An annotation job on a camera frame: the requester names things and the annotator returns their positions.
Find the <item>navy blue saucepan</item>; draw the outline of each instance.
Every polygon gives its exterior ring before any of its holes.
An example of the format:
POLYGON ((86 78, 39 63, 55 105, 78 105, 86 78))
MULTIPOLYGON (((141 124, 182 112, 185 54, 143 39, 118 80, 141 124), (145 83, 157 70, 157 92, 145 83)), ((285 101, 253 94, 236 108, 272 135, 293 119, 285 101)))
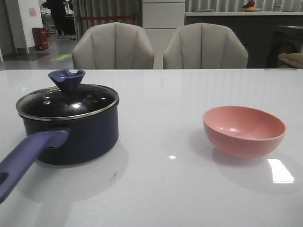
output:
POLYGON ((17 101, 27 137, 0 163, 0 203, 36 159, 74 165, 93 160, 116 144, 119 95, 109 87, 81 84, 84 74, 53 71, 48 76, 57 86, 17 101))

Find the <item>gray chair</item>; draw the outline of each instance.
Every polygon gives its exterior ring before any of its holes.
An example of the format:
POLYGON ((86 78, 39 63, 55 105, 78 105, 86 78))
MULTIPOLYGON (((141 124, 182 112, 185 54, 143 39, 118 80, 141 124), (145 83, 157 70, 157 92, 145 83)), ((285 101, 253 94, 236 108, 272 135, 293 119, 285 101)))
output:
POLYGON ((72 61, 75 69, 152 69, 154 53, 142 27, 115 22, 89 28, 72 61))
POLYGON ((164 69, 246 68, 248 53, 226 26, 196 23, 179 27, 163 54, 164 69))

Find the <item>curtain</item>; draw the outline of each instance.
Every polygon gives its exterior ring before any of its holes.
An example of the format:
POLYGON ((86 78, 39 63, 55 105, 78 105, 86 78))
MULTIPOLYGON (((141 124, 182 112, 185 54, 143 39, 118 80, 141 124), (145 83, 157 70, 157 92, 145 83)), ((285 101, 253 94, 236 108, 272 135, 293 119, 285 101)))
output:
MULTIPOLYGON (((262 11, 303 11, 301 1, 255 0, 255 7, 262 11)), ((238 12, 247 2, 248 0, 186 0, 185 12, 195 12, 199 9, 215 9, 216 12, 238 12)))
POLYGON ((141 0, 73 0, 77 40, 89 27, 110 22, 141 25, 141 0), (113 17, 137 15, 134 19, 81 20, 81 17, 113 17))

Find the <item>bowl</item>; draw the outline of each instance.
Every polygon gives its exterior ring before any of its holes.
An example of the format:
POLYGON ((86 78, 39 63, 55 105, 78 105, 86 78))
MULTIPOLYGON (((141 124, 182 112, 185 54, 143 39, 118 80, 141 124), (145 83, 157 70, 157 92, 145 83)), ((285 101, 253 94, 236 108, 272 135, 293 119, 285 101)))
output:
POLYGON ((239 158, 257 158, 277 148, 286 125, 274 115, 244 106, 219 106, 203 114, 204 130, 220 151, 239 158))

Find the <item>purple handle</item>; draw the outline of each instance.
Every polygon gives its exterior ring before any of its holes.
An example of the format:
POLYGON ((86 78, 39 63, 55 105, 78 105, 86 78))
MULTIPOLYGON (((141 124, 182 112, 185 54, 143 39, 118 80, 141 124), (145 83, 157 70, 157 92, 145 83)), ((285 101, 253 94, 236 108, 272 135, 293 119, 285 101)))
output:
POLYGON ((48 77, 57 87, 66 93, 76 91, 85 75, 85 71, 78 70, 72 73, 69 70, 56 70, 48 74, 48 77))
POLYGON ((67 138, 66 131, 42 131, 22 140, 0 163, 0 204, 44 148, 58 148, 67 138))

